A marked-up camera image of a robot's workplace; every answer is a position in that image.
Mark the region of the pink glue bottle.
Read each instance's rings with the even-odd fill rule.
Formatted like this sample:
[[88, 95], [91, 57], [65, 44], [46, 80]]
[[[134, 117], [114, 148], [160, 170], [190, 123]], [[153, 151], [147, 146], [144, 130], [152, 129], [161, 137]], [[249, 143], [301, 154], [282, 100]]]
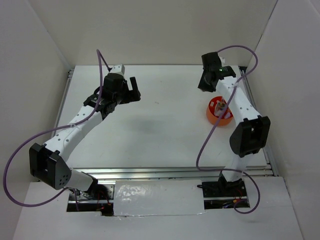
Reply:
[[214, 109], [214, 114], [217, 117], [220, 117], [221, 115], [224, 114], [225, 107], [226, 107], [226, 103], [224, 101], [217, 101]]

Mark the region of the purple pink highlighter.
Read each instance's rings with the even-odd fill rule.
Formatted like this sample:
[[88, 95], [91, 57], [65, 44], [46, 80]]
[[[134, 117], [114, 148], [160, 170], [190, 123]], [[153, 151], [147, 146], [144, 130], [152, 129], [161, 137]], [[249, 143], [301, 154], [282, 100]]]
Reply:
[[229, 112], [224, 116], [225, 119], [229, 119], [230, 117], [231, 117], [231, 114]]

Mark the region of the small white red box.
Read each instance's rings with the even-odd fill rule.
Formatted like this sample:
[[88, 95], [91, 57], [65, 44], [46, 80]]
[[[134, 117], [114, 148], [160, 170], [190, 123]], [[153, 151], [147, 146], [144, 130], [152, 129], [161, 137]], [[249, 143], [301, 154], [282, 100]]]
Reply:
[[214, 101], [211, 101], [211, 102], [209, 103], [209, 107], [213, 108], [214, 106], [215, 106], [215, 102], [214, 102]]

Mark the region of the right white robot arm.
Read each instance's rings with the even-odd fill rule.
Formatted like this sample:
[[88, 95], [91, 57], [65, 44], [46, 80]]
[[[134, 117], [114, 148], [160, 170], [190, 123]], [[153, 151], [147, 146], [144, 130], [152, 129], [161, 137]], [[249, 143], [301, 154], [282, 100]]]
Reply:
[[239, 87], [240, 78], [231, 66], [223, 65], [218, 52], [209, 52], [201, 57], [203, 73], [198, 88], [203, 92], [218, 92], [225, 101], [218, 122], [226, 110], [230, 110], [236, 123], [229, 138], [234, 153], [233, 160], [220, 170], [218, 190], [223, 196], [230, 196], [242, 183], [243, 171], [249, 161], [264, 148], [267, 142], [271, 121], [253, 107], [244, 91]]

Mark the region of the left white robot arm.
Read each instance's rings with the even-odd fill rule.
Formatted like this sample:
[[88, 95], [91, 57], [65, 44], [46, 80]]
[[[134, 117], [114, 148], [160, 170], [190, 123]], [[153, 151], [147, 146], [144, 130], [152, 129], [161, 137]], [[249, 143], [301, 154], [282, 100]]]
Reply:
[[118, 73], [109, 73], [83, 103], [66, 129], [42, 145], [34, 143], [29, 149], [30, 173], [55, 190], [76, 189], [88, 200], [100, 195], [107, 196], [109, 190], [98, 180], [67, 165], [73, 150], [97, 125], [111, 114], [117, 105], [138, 102], [141, 93], [135, 77], [130, 81]]

